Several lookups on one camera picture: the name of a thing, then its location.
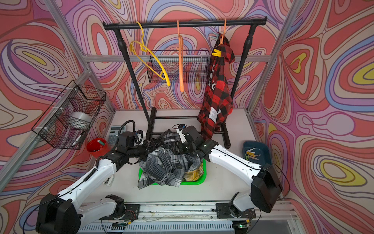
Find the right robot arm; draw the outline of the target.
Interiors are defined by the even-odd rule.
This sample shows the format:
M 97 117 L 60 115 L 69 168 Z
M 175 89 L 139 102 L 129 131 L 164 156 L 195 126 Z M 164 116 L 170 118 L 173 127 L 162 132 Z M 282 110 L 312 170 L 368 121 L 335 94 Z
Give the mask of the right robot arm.
M 179 124 L 176 127 L 181 142 L 174 148 L 178 153 L 190 153 L 200 159 L 218 164 L 242 179 L 250 189 L 237 192 L 228 203 L 233 216 L 258 208 L 270 213 L 283 187 L 273 165 L 250 162 L 225 149 L 212 139 L 203 139 L 194 126 Z

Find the grey plaid long-sleeve shirt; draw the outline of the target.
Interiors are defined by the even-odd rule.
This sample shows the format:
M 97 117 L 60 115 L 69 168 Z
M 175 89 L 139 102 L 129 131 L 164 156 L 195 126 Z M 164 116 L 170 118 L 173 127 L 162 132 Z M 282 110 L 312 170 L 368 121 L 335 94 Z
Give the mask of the grey plaid long-sleeve shirt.
M 143 173 L 137 187 L 143 189 L 155 183 L 179 187 L 185 172 L 199 168 L 203 160 L 190 154 L 176 155 L 173 152 L 173 144 L 180 140 L 176 132 L 167 130 L 156 139 L 160 140 L 162 145 L 139 161 Z

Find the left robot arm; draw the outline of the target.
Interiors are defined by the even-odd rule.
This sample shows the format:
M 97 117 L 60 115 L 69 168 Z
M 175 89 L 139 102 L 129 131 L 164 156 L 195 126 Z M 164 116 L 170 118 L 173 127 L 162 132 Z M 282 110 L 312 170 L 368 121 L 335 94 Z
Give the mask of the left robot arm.
M 135 130 L 120 132 L 116 145 L 97 159 L 93 169 L 57 195 L 46 195 L 39 206 L 36 231 L 39 234 L 76 234 L 81 227 L 103 217 L 125 217 L 124 200 L 115 195 L 108 195 L 87 207 L 82 204 L 96 188 L 128 164 L 129 159 L 145 159 L 159 146 L 154 139 L 140 142 L 138 133 Z

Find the orange hanger with red shirt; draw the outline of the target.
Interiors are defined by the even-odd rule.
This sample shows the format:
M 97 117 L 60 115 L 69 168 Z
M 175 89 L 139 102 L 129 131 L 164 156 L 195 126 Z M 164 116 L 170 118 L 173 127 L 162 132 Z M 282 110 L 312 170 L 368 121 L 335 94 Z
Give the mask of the orange hanger with red shirt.
M 227 19 L 224 20 L 224 29 L 223 29 L 223 32 L 220 36 L 220 44 L 219 45 L 223 45 L 223 41 L 224 41 L 224 37 L 225 37 L 225 33 L 226 33 L 226 30 L 227 30 Z

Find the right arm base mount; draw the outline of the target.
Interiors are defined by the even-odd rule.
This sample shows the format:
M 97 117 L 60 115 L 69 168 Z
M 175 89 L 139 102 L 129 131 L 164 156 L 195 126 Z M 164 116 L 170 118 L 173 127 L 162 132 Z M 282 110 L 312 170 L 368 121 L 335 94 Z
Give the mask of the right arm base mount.
M 213 211 L 216 212 L 217 217 L 219 219 L 245 218 L 245 219 L 252 220 L 256 218 L 256 212 L 253 208 L 247 209 L 242 212 L 231 203 L 216 203 L 215 206 L 216 208 L 213 209 Z

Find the red plaid long-sleeve shirt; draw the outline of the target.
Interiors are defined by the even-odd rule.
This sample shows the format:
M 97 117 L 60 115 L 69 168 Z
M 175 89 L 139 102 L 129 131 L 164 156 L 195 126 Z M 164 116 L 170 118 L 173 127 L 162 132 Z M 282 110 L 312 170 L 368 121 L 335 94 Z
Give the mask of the red plaid long-sleeve shirt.
M 233 100 L 229 93 L 225 65 L 234 62 L 235 56 L 226 36 L 224 44 L 219 45 L 220 36 L 221 34 L 214 49 L 220 50 L 222 56 L 211 55 L 210 57 L 203 103 L 197 117 L 201 123 L 201 135 L 204 139 L 211 139 L 233 110 Z

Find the yellow plaid long-sleeve shirt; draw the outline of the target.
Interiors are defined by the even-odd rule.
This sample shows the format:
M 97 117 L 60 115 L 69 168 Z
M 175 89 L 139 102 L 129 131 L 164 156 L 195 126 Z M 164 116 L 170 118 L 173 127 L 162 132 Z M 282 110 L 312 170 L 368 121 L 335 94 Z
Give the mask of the yellow plaid long-sleeve shirt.
M 185 172 L 184 180 L 185 181 L 197 181 L 204 175 L 204 165 L 201 164 L 199 168 Z

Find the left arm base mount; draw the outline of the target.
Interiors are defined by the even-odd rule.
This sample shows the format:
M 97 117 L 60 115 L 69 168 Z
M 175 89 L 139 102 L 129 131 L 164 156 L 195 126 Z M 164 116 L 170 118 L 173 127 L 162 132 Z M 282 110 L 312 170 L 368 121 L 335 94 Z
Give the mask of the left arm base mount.
M 139 217 L 140 204 L 123 204 L 115 208 L 113 219 L 134 221 Z

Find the orange hanger with grey shirt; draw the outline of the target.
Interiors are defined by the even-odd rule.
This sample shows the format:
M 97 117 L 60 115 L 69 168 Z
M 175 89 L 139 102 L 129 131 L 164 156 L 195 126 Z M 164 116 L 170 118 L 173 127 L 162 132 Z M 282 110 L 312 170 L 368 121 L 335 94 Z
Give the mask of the orange hanger with grey shirt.
M 178 33 L 178 64 L 179 64 L 179 84 L 180 91 L 184 92 L 184 81 L 183 81 L 183 37 L 180 34 L 179 20 L 177 20 L 177 33 Z

